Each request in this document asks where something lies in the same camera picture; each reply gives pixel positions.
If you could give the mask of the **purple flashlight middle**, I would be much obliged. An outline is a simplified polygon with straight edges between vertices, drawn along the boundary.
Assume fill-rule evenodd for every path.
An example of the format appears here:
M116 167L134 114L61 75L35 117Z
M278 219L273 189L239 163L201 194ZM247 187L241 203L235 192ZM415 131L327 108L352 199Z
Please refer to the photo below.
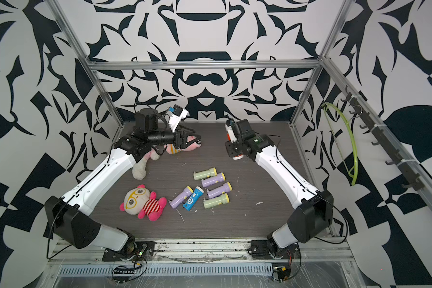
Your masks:
M207 195L210 199L221 196L222 194L229 193L232 191L232 186L229 182L224 183L222 186L219 186L215 189L208 190Z

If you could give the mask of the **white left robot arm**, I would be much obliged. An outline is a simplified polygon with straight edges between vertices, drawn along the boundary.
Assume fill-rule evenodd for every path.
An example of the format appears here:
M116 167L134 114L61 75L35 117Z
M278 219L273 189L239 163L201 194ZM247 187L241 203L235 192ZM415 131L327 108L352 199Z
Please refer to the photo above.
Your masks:
M151 108L136 112L135 126L113 144L108 157L93 172L62 197L46 201L50 235L58 235L77 249L96 246L132 255L134 236L98 223L90 215L116 181L156 146L188 148L200 140L200 135L180 123L189 114L178 105L162 113Z

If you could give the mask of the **blue flashlight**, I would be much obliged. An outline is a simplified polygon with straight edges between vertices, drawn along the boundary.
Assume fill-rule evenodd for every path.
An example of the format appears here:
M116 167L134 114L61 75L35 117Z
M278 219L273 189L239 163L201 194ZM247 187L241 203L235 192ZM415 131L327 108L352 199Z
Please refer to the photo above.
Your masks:
M191 211L193 206L197 203L199 198L204 194L204 189L197 186L194 189L193 194L187 199L187 201L183 204L183 208L187 211Z

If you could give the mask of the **purple flashlight upper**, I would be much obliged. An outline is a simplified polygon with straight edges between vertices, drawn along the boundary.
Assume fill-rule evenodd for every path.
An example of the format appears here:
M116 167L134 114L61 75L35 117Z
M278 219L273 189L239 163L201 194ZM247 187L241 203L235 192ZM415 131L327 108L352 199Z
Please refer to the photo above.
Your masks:
M223 172L217 174L216 176L212 176L206 179L201 180L203 188L207 188L210 186L213 186L215 184L218 184L220 182L224 182L226 180L226 177Z

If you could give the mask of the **green curved tube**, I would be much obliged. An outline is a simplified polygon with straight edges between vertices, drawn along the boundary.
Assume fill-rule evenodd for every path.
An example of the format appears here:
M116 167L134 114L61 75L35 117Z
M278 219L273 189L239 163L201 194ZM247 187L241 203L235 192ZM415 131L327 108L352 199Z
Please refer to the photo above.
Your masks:
M351 126L350 126L350 122L347 119L347 117L344 115L344 113L337 106L335 106L334 104L332 104L330 102L324 102L323 104L321 104L320 107L324 111L324 115L325 115L326 121L327 121L328 126L330 128L330 131L332 133L332 138L334 139L334 141L335 141L335 143L337 145L338 152L339 152L339 154L340 154L340 156L342 158L342 161L344 163L344 168L346 169L346 172L347 172L348 176L351 177L351 179L352 179L351 183L350 183L350 186L354 186L356 184L356 182L357 182L358 171L359 171L359 168L358 168L358 149L357 149L357 146L356 146L356 141L355 141L353 130L352 130ZM345 162L345 159L343 157L342 150L341 150L341 148L340 148L340 146L339 146L339 144L338 144L338 142L336 140L336 136L335 136L335 133L334 133L331 121L330 121L330 119L328 117L328 111L329 110L334 110L338 114L339 118L343 121L344 126L347 129L349 140L350 140L350 144L351 144L351 147L352 147L352 159L353 159L352 163L353 163L353 166L351 168L349 168L347 166L347 164Z

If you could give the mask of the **glasses doll plush toy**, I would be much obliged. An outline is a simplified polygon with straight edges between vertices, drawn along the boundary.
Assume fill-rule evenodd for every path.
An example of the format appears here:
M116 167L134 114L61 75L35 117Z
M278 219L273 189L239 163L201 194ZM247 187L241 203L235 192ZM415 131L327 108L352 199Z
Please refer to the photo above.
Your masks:
M167 203L166 198L158 198L156 192L139 185L126 194L120 210L137 215L139 219L147 218L155 222L162 216Z

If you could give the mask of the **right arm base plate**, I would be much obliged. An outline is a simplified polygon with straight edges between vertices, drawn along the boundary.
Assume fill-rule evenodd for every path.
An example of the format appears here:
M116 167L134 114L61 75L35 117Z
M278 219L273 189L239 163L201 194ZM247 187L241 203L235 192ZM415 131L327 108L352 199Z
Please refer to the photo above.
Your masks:
M279 248L273 240L252 240L247 252L253 259L299 259L300 248L292 244L286 248Z

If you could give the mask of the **green flashlight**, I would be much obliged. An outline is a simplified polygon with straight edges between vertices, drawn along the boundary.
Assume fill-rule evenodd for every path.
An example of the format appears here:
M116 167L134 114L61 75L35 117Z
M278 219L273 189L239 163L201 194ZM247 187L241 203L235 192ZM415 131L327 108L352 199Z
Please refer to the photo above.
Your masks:
M222 194L216 198L204 200L204 208L211 209L218 205L228 204L230 202L228 194Z
M213 177L213 176L216 176L216 175L217 175L216 168L209 168L207 170L203 170L203 171L200 171L200 172L195 172L193 174L193 179L195 181L197 181L197 180L203 180L203 179L207 179L207 178L210 178L210 177Z

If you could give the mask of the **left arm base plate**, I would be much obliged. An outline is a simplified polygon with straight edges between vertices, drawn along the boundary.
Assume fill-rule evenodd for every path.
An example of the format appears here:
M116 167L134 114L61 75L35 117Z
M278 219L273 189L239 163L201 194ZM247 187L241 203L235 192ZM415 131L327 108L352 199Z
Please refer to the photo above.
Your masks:
M154 255L155 241L128 241L120 251L105 249L103 262L131 262L133 260L151 260Z

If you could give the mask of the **purple flashlight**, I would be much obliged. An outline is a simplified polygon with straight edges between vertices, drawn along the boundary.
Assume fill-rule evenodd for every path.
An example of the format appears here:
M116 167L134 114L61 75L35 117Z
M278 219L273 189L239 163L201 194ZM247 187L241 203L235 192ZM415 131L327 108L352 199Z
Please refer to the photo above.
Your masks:
M232 186L229 182L224 183L222 186L219 186L215 189L208 190L207 195L210 199L221 196L222 194L229 193L232 191Z
M193 194L193 189L187 186L183 191L169 202L172 209L176 209L180 204L185 202Z
M203 188L207 188L210 186L213 186L215 184L218 184L220 182L224 182L226 180L226 177L223 172L217 174L216 176L212 176L206 179L201 180Z

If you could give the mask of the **black hook rack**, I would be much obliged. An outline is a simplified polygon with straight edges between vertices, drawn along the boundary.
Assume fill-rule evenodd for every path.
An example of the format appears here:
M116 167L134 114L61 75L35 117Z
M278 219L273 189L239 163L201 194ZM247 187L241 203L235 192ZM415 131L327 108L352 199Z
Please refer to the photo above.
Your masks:
M385 162L388 166L396 166L405 178L402 187L404 189L412 188L420 191L426 187L421 175L414 168L415 160L409 156L402 148L402 144L396 139L388 126L376 115L374 110L367 104L364 97L359 94L353 94L345 89L345 97L342 102L348 102L354 110L351 112L353 117L361 118L363 130L371 133L376 139L372 142L373 146L381 146L390 158Z

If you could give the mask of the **purple flashlight left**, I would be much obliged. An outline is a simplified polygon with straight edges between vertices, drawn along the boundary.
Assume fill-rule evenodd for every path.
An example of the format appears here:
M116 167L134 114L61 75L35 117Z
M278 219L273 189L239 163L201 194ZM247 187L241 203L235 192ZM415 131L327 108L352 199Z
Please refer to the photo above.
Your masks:
M176 209L180 204L185 202L193 194L193 189L187 186L183 191L169 202L172 209Z

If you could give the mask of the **white teddy pink shirt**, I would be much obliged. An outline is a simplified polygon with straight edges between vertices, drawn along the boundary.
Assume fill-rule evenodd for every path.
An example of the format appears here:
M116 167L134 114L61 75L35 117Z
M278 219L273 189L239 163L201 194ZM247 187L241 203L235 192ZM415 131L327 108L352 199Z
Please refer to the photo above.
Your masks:
M153 146L151 151L145 154L138 163L136 163L132 168L133 178L136 180L143 180L146 178L147 171L147 163L149 160L157 161L160 159L161 155L157 152L158 148Z

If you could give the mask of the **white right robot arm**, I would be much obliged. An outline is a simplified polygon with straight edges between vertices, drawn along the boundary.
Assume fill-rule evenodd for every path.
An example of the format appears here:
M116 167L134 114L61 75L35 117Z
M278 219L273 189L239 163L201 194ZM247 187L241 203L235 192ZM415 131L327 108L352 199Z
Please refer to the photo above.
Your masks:
M225 143L234 160L247 156L263 168L282 189L294 211L286 224L268 235L271 254L297 243L306 243L332 224L334 198L303 178L282 156L267 134L255 132L247 120L227 120Z

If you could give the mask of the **red flashlight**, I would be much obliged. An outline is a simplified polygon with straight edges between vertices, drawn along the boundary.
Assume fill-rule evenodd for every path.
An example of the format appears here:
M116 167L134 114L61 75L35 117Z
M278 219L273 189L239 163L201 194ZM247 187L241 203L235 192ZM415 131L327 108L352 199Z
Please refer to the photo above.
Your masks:
M227 136L228 136L229 141L232 144L236 142L236 136L234 134L233 127L232 127L232 125L234 123L235 123L234 120L227 120L225 123L225 129L227 132ZM232 149L231 152L229 153L229 155L232 157L233 160L240 160L244 157L243 154L235 155L235 149Z

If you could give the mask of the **pink striped plush toy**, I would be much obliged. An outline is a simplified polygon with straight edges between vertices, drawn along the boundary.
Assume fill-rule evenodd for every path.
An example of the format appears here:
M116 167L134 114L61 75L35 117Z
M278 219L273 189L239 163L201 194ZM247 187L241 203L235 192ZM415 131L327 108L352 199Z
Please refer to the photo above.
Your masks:
M166 145L165 151L168 154L177 154L179 152L190 152L200 148L202 145L200 136L187 136L187 140L174 137L170 144Z

